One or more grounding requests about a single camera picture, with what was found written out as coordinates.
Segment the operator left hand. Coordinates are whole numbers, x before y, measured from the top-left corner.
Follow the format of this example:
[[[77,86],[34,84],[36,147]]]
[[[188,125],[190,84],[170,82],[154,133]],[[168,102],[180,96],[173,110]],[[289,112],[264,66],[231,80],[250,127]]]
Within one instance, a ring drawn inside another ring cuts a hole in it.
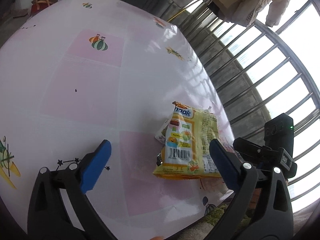
[[[164,240],[164,237],[163,236],[156,236],[156,237],[153,237],[150,240]]]

